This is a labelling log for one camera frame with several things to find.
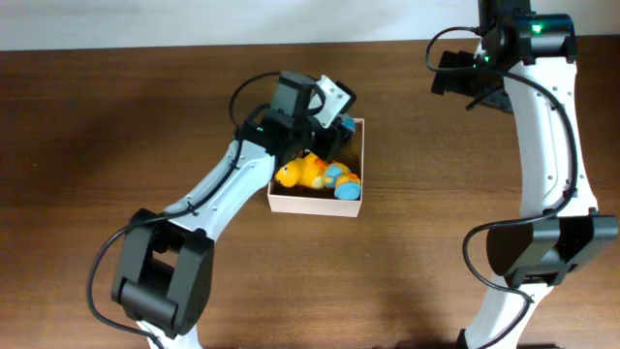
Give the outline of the blue ball toy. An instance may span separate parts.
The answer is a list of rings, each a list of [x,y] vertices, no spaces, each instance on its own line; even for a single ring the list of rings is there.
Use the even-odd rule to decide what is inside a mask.
[[[341,125],[349,132],[355,133],[357,131],[356,122],[348,114],[340,114]]]

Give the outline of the orange and blue duck toy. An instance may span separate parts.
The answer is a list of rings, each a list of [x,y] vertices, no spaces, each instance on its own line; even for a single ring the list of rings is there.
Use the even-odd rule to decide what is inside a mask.
[[[361,179],[342,163],[333,162],[315,177],[313,189],[333,189],[338,200],[356,201],[361,196]]]

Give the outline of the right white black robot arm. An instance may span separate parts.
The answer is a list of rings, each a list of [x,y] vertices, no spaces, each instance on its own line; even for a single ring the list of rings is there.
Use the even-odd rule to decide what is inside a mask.
[[[615,241],[584,168],[575,113],[573,20],[541,15],[529,0],[480,0],[473,52],[445,51],[431,90],[513,115],[522,190],[516,219],[480,225],[492,274],[460,348],[514,348],[539,303]]]

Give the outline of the orange dinosaur toy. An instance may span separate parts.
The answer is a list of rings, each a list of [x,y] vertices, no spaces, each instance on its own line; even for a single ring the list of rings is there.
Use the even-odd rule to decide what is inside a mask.
[[[325,173],[328,163],[315,153],[306,151],[301,157],[296,157],[275,174],[274,180],[280,185],[292,188],[296,186],[323,189]]]

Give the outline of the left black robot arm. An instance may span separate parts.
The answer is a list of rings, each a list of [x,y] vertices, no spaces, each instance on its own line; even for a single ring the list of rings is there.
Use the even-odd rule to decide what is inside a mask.
[[[326,76],[277,72],[273,98],[234,125],[214,169],[187,195],[155,213],[140,209],[123,240],[110,297],[152,348],[197,348],[218,237],[245,203],[298,154],[332,160],[353,137],[353,90]]]

